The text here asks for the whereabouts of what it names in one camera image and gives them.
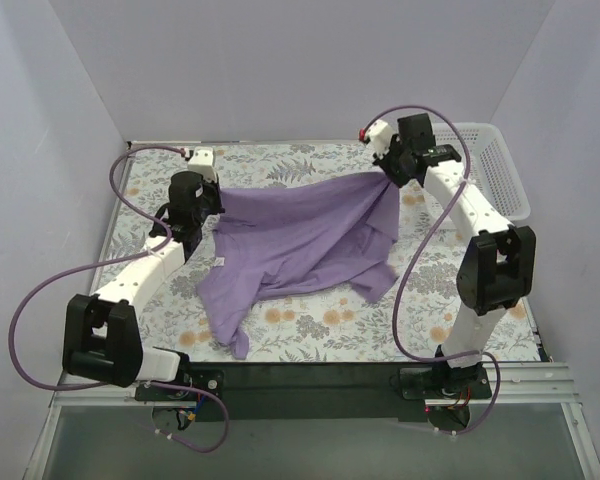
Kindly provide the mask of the white plastic laundry basket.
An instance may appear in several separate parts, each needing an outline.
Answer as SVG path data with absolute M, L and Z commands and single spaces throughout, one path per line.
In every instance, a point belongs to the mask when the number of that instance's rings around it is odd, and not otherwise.
M 509 221 L 526 220 L 531 214 L 529 201 L 500 130 L 487 123 L 455 126 L 471 154 L 471 181 Z

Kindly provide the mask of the purple t shirt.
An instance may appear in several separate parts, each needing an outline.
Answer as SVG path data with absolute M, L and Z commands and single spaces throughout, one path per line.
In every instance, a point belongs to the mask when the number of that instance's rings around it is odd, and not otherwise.
M 242 322 L 258 301 L 348 283 L 378 302 L 397 275 L 400 195 L 379 172 L 295 188 L 232 188 L 213 231 L 215 262 L 196 291 L 214 339 L 243 360 Z

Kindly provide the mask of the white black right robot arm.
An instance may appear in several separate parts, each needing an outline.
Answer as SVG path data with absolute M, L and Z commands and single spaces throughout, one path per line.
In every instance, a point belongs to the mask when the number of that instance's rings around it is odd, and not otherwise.
M 396 186 L 417 182 L 468 242 L 456 276 L 461 303 L 451 332 L 434 357 L 419 357 L 415 367 L 400 371 L 402 394 L 487 399 L 485 347 L 505 313 L 531 291 L 536 235 L 528 226 L 514 226 L 471 183 L 466 142 L 438 143 L 428 114 L 403 117 L 396 128 L 376 118 L 360 139 Z

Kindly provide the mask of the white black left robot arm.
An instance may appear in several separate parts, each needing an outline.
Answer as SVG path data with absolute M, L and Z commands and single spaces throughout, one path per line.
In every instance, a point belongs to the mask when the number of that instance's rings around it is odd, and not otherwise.
M 69 301 L 62 358 L 67 373 L 120 387 L 158 381 L 173 400 L 191 392 L 193 377 L 180 367 L 178 353 L 142 344 L 138 316 L 195 252 L 205 220 L 222 212 L 213 167 L 195 166 L 171 177 L 168 201 L 157 212 L 145 255 L 93 295 L 77 294 Z

